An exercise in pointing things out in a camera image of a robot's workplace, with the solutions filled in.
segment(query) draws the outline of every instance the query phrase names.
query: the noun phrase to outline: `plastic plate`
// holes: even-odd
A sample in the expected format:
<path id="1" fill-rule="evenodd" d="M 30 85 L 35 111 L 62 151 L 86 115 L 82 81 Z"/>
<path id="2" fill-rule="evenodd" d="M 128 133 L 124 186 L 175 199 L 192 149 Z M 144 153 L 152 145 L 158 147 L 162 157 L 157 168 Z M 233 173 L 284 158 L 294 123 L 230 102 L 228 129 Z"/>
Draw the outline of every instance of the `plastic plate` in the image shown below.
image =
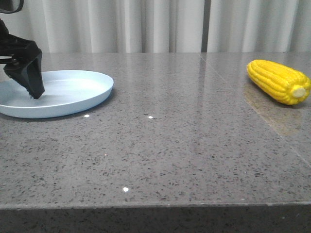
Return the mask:
<path id="1" fill-rule="evenodd" d="M 85 70 L 42 73 L 45 92 L 35 100 L 14 80 L 0 83 L 0 113 L 19 118 L 48 118 L 84 111 L 103 102 L 113 79 Z"/>

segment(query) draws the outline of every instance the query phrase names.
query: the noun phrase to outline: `granite countertop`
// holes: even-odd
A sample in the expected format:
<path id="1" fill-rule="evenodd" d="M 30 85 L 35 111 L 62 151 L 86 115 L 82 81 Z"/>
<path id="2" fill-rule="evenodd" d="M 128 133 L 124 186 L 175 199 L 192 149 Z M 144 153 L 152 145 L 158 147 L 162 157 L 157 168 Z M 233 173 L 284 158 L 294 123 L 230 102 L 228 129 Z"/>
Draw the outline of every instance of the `granite countertop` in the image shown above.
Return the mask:
<path id="1" fill-rule="evenodd" d="M 0 114 L 0 209 L 311 204 L 311 98 L 276 103 L 253 59 L 311 75 L 309 52 L 43 54 L 115 85 L 70 116 Z"/>

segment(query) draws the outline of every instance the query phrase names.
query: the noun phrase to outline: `curtain fold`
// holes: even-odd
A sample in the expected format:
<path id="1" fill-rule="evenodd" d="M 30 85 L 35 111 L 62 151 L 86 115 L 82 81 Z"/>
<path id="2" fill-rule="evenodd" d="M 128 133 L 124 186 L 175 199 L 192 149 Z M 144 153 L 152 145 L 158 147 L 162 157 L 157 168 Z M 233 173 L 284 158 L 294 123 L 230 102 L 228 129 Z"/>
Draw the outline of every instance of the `curtain fold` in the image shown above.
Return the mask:
<path id="1" fill-rule="evenodd" d="M 43 52 L 286 52 L 311 51 L 310 12 L 310 0 L 25 0 L 0 17 Z"/>

